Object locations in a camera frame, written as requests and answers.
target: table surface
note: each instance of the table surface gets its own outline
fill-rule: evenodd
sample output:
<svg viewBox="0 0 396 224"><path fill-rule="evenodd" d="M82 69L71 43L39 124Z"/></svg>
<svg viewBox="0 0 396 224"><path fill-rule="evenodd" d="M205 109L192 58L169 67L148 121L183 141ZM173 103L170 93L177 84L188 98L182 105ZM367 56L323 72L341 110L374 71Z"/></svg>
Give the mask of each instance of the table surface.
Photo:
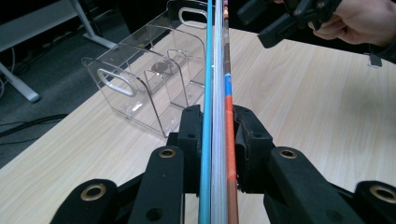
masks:
<svg viewBox="0 0 396 224"><path fill-rule="evenodd" d="M362 180L396 186L396 65L282 41L264 49L231 30L233 102L250 108L277 146L294 147L324 177L353 191ZM0 223L48 223L72 189L118 185L145 171L165 139L117 116L97 92L0 170ZM238 194L242 223L268 223L262 195ZM186 223L198 200L186 199Z"/></svg>

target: white rod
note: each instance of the white rod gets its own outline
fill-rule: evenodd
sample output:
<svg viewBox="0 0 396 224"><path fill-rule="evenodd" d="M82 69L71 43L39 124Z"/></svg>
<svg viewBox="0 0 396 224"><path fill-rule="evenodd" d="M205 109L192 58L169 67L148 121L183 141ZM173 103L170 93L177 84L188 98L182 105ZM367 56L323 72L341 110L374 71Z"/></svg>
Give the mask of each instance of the white rod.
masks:
<svg viewBox="0 0 396 224"><path fill-rule="evenodd" d="M227 178L225 144L225 92L224 92L224 5L216 1L213 76L213 135L212 135L212 186L211 223L226 224Z"/></svg>

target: finger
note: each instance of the finger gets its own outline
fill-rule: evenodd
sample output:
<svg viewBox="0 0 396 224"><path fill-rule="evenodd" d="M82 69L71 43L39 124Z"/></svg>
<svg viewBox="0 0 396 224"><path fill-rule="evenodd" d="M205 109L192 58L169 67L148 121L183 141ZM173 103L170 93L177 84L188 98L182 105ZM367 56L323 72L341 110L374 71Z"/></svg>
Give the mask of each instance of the finger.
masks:
<svg viewBox="0 0 396 224"><path fill-rule="evenodd" d="M320 33L318 31L314 30L314 35L316 35L322 39L325 39L325 40L335 39L335 38L338 38L339 36L343 36L344 34L345 34L345 29L336 30L330 34L323 34L323 33Z"/></svg>
<svg viewBox="0 0 396 224"><path fill-rule="evenodd" d="M333 33L339 32L339 30L344 30L346 28L346 24L343 21L337 21L332 23L331 25L323 25L320 29L317 30L318 33L323 35L331 35Z"/></svg>
<svg viewBox="0 0 396 224"><path fill-rule="evenodd" d="M328 26L332 26L334 23L337 23L341 21L342 19L339 16L332 16L328 21L323 22L320 26L320 28L325 28ZM312 24L312 21L308 23L309 28L315 29L314 25Z"/></svg>

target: black tool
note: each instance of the black tool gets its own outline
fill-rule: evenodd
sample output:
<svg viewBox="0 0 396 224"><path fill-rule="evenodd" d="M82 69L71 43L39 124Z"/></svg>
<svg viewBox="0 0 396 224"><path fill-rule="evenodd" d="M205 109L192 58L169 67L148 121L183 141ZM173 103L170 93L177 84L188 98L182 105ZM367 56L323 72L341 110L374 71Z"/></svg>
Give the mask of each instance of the black tool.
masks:
<svg viewBox="0 0 396 224"><path fill-rule="evenodd" d="M245 25L250 24L267 9L272 0L250 0L238 10L238 17ZM303 29L312 22L318 30L328 21L341 0L285 0L287 13L282 15L259 33L265 48L271 48L285 38Z"/></svg>

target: transparent acrylic box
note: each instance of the transparent acrylic box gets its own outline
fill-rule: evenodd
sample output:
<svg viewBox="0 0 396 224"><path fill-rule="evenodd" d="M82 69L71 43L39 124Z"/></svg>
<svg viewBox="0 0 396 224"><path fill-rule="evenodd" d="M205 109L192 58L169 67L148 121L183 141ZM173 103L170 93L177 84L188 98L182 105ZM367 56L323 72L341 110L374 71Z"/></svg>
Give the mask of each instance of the transparent acrylic box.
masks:
<svg viewBox="0 0 396 224"><path fill-rule="evenodd" d="M114 49L82 60L115 112L164 137L178 128L183 108L203 95L205 76L206 24L183 16L205 19L205 10L201 2L169 1Z"/></svg>

